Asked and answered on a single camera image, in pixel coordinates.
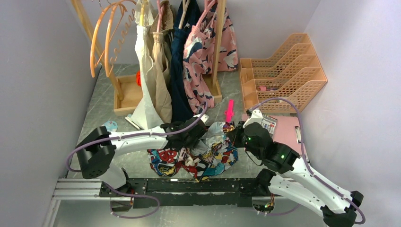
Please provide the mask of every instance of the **clothing rack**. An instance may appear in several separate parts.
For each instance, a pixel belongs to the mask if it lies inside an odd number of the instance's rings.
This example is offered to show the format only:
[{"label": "clothing rack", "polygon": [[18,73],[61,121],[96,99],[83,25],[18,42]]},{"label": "clothing rack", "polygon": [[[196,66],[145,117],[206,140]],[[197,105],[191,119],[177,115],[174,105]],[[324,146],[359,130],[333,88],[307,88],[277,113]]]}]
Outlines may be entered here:
[{"label": "clothing rack", "polygon": [[[94,75],[94,67],[97,67],[99,63],[101,63],[106,70],[107,77],[110,79],[114,90],[114,112],[117,116],[123,116],[132,113],[132,111],[136,108],[136,105],[139,103],[140,99],[142,98],[142,93],[140,92],[141,89],[139,86],[136,85],[136,76],[135,75],[128,75],[123,77],[116,77],[113,72],[113,63],[109,62],[110,59],[107,58],[108,56],[108,43],[106,42],[105,49],[102,48],[98,39],[97,39],[97,32],[95,33],[95,29],[93,28],[89,16],[81,2],[82,0],[71,0],[71,3],[78,15],[79,20],[90,40],[92,40],[92,48],[91,48],[91,55],[94,56],[96,53],[99,57],[98,61],[94,63],[94,58],[91,57],[91,71],[92,77]],[[125,0],[121,0],[118,2],[113,2],[109,4],[103,12],[106,13],[112,6],[115,6],[118,3],[121,3]],[[227,0],[219,0],[218,1],[218,18],[217,18],[217,27],[216,27],[216,41],[215,41],[215,50],[220,50],[221,45],[221,34],[223,30],[224,24],[224,13],[226,8]],[[204,80],[209,87],[211,94],[214,97],[214,103],[220,103],[222,101],[222,94],[220,89],[220,84],[217,81],[217,70],[218,70],[218,60],[219,60],[220,51],[215,51],[213,55],[213,62],[212,62],[212,73],[210,75],[204,75]],[[126,100],[124,96],[132,96],[135,93],[134,100]]]}]

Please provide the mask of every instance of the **hanging clothes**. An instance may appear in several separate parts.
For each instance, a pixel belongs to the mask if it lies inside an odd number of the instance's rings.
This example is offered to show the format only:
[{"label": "hanging clothes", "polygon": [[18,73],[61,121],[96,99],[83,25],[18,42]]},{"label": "hanging clothes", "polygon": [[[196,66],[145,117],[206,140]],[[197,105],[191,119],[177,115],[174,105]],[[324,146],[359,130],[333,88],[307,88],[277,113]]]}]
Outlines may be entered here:
[{"label": "hanging clothes", "polygon": [[[170,123],[173,110],[167,86],[170,86],[171,51],[165,37],[168,39],[168,33],[173,30],[174,16],[169,1],[161,2],[160,6],[164,7],[163,15],[159,14],[150,28],[154,40],[152,58],[154,61],[153,73],[156,79],[155,109],[164,123]],[[160,16],[161,23],[159,32],[157,32],[157,21]]]},{"label": "hanging clothes", "polygon": [[227,122],[213,123],[199,141],[197,149],[150,149],[150,167],[159,176],[172,177],[180,168],[185,169],[198,182],[222,174],[238,161],[238,151],[225,133],[234,125]]},{"label": "hanging clothes", "polygon": [[[199,105],[206,101],[208,107],[214,107],[214,98],[202,75],[212,72],[212,61],[217,26],[217,1],[208,9],[204,18],[200,18],[184,47],[184,88],[188,102],[197,114]],[[233,23],[228,16],[227,8],[224,14],[224,25],[221,34],[221,46],[218,71],[233,71],[238,67],[238,54]]]},{"label": "hanging clothes", "polygon": [[191,31],[191,27],[198,22],[201,17],[199,6],[196,0],[190,1],[186,10],[183,26],[178,28],[180,19],[183,15],[183,2],[177,12],[177,20],[174,23],[174,40],[171,45],[171,99],[173,107],[173,122],[185,122],[193,117],[193,112],[189,106],[183,82],[183,53],[184,45]]},{"label": "hanging clothes", "polygon": [[140,12],[144,1],[138,0],[135,9],[135,22],[137,25],[137,41],[135,52],[138,56],[140,67],[140,82],[143,97],[131,116],[131,120],[143,129],[150,129],[163,123],[156,112],[156,78],[153,72],[153,59],[151,52],[153,39],[149,38],[150,26],[155,22],[155,11],[150,1],[144,4],[143,25],[139,25]]}]

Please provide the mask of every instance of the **beige dress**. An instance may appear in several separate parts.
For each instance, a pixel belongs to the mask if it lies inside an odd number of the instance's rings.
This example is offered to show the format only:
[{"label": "beige dress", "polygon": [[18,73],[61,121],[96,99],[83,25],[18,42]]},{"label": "beige dress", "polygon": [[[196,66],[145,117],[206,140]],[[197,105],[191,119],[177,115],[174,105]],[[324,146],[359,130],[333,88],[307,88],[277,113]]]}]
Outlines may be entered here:
[{"label": "beige dress", "polygon": [[173,115],[171,96],[168,92],[168,87],[170,87],[171,50],[166,39],[169,38],[169,33],[173,30],[174,15],[169,1],[165,0],[160,5],[164,6],[164,13],[159,32],[157,32],[157,22],[160,15],[156,16],[155,22],[150,28],[154,41],[151,56],[154,61],[153,76],[156,80],[155,109],[164,123],[170,123]]}]

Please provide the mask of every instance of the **wooden clothing rack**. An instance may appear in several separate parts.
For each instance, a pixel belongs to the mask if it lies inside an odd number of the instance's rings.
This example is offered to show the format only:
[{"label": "wooden clothing rack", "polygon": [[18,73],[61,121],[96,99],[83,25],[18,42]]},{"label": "wooden clothing rack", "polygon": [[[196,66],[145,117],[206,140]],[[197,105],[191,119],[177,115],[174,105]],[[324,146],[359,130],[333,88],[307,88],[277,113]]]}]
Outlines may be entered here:
[{"label": "wooden clothing rack", "polygon": [[[126,116],[127,114],[132,113],[136,106],[138,105],[139,101],[142,99],[142,90],[136,84],[136,75],[127,75],[127,76],[119,76],[116,77],[113,72],[113,64],[117,60],[117,54],[121,51],[121,46],[124,42],[124,32],[122,31],[122,39],[119,39],[119,48],[114,49],[115,57],[109,58],[109,44],[111,39],[114,36],[114,33],[120,24],[122,17],[124,16],[125,12],[127,12],[126,8],[122,4],[122,2],[132,2],[136,4],[133,0],[120,0],[118,2],[113,2],[109,4],[107,7],[103,9],[102,14],[99,17],[99,20],[96,24],[96,27],[93,28],[89,16],[81,2],[82,0],[71,0],[71,3],[81,21],[81,24],[90,40],[92,40],[91,45],[91,58],[90,58],[90,68],[92,77],[95,77],[95,68],[101,63],[105,70],[106,75],[110,79],[113,87],[114,87],[114,112],[117,116]],[[221,45],[221,36],[224,24],[224,13],[226,8],[227,0],[219,0],[218,1],[218,18],[217,18],[217,26],[216,26],[216,41],[214,50],[220,50]],[[113,16],[116,9],[121,10],[121,18],[116,26],[116,28],[112,31],[111,26],[113,24]],[[98,39],[97,39],[97,32],[99,26],[106,14],[107,11],[111,11],[111,16],[109,20],[109,24],[107,27],[106,39],[105,39],[105,49],[102,48]],[[134,9],[132,10],[132,15],[129,15],[129,23],[126,23],[126,27],[128,28],[131,26],[132,21],[134,19]],[[218,60],[219,60],[220,51],[214,51],[213,55],[213,62],[212,62],[212,74],[204,75],[204,80],[209,87],[211,94],[214,97],[214,103],[220,103],[222,101],[222,94],[220,89],[220,84],[217,81],[217,70],[218,70]]]}]

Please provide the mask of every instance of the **small sticker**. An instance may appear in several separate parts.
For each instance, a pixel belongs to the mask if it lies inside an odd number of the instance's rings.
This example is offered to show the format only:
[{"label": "small sticker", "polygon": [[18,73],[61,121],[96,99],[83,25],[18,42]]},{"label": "small sticker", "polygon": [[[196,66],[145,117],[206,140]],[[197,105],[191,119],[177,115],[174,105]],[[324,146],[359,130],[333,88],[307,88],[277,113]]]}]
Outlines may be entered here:
[{"label": "small sticker", "polygon": [[108,121],[102,126],[105,126],[107,131],[117,131],[118,129],[118,124],[115,121]]},{"label": "small sticker", "polygon": [[299,126],[295,126],[295,135],[296,135],[296,142],[301,143],[301,131],[299,130]]}]

